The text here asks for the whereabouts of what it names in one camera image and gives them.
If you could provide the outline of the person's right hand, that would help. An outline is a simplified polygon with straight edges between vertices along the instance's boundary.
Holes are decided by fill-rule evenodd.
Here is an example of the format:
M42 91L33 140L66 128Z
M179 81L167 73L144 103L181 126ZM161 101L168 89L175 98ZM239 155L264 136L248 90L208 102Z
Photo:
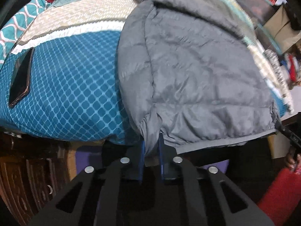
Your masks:
M289 151L286 154L285 166L290 171L300 170L300 153L297 153L296 149L293 146L290 146Z

